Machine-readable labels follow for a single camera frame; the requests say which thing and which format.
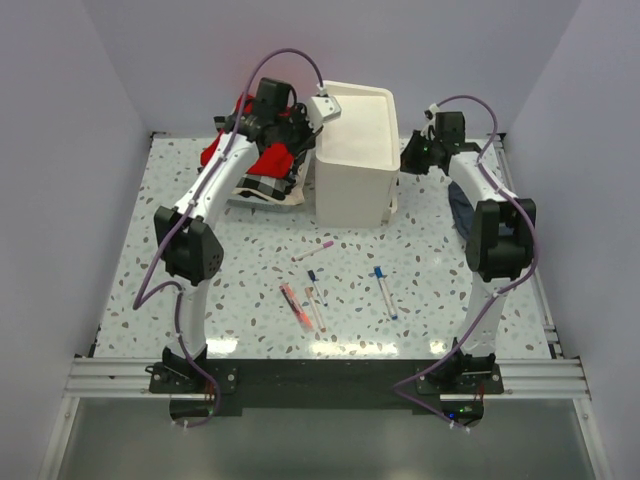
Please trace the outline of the blue cap white marker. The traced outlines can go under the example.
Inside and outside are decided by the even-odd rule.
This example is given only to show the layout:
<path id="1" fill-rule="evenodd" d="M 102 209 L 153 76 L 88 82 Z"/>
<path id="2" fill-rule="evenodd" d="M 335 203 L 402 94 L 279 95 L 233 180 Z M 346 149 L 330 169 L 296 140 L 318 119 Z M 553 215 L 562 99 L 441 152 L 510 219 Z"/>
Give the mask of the blue cap white marker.
<path id="1" fill-rule="evenodd" d="M 381 294 L 382 294 L 390 319 L 397 320 L 398 319 L 397 309 L 395 307 L 391 292 L 389 290 L 389 287 L 386 281 L 386 276 L 382 272 L 382 269 L 380 266 L 374 267 L 374 275 L 381 289 Z"/>

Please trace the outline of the white drawer cabinet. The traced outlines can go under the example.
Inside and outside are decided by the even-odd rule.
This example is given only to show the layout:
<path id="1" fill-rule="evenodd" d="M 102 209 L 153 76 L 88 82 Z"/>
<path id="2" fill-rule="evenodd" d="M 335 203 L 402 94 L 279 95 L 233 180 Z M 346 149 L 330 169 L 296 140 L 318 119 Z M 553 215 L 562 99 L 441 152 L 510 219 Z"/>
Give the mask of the white drawer cabinet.
<path id="1" fill-rule="evenodd" d="M 319 225 L 378 228 L 397 211 L 400 139 L 391 91 L 324 82 L 341 116 L 323 125 L 315 147 L 315 212 Z"/>

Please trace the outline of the brown cap white marker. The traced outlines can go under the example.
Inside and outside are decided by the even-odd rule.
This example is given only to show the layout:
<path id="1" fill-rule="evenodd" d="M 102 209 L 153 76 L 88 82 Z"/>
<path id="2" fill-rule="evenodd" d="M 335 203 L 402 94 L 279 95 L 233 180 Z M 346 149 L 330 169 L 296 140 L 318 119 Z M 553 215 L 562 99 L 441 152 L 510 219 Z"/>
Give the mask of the brown cap white marker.
<path id="1" fill-rule="evenodd" d="M 316 298 L 314 296 L 314 292 L 313 292 L 313 288 L 312 287 L 306 287 L 305 288 L 305 294 L 308 300 L 308 303 L 311 307 L 312 310 L 312 314 L 313 317 L 315 319 L 315 322 L 318 326 L 318 329 L 322 332 L 325 333 L 326 332 L 326 325 L 324 323 L 324 319 L 320 313 L 319 307 L 318 307 L 318 303 L 316 301 Z"/>

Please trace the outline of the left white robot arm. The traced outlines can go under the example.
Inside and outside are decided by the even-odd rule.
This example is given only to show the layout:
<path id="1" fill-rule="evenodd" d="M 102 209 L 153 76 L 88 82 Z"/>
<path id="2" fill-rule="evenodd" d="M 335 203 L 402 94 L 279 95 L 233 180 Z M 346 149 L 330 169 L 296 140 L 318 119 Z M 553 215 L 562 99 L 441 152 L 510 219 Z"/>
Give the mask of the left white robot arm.
<path id="1" fill-rule="evenodd" d="M 228 116 L 217 118 L 218 142 L 196 181 L 173 207 L 161 207 L 154 215 L 161 258 L 178 298 L 175 338 L 160 362 L 147 369 L 151 392 L 217 393 L 205 335 L 209 287 L 224 258 L 216 222 L 242 177 L 268 148 L 281 144 L 294 157 L 304 156 L 327 119 L 339 112 L 324 85 L 300 102 L 290 84 L 263 78 L 254 94 L 242 94 Z"/>

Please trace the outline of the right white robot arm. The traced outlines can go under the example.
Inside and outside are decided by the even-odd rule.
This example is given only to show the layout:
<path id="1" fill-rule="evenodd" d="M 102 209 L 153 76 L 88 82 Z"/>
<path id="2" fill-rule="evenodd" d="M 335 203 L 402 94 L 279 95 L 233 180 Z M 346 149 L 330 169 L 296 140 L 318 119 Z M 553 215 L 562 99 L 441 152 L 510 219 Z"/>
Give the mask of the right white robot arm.
<path id="1" fill-rule="evenodd" d="M 427 125 L 413 132 L 401 165 L 416 174 L 439 168 L 469 202 L 472 216 L 465 255 L 472 289 L 451 350 L 410 380 L 466 393 L 480 380 L 493 379 L 496 337 L 507 296 L 535 272 L 536 205 L 517 197 L 484 166 L 486 150 L 467 142 L 462 113 L 433 105 L 425 116 Z"/>

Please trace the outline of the pink cap marker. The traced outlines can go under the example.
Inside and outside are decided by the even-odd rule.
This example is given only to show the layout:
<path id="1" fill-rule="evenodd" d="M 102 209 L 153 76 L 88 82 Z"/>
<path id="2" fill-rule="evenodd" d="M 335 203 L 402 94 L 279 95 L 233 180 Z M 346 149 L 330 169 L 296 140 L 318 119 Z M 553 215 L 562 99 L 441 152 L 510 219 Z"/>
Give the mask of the pink cap marker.
<path id="1" fill-rule="evenodd" d="M 310 249 L 308 251 L 305 251 L 305 252 L 303 252 L 301 254 L 298 254 L 296 256 L 292 256 L 291 260 L 293 262 L 300 262 L 303 259 L 308 258 L 310 256 L 313 256 L 313 255 L 315 255 L 315 254 L 317 254 L 317 253 L 319 253 L 319 252 L 321 252 L 321 251 L 323 251 L 325 249 L 330 248 L 333 245 L 334 245 L 334 241 L 333 240 L 326 241 L 326 242 L 321 243 L 318 246 L 316 246 L 316 247 L 314 247 L 314 248 L 312 248 L 312 249 Z"/>

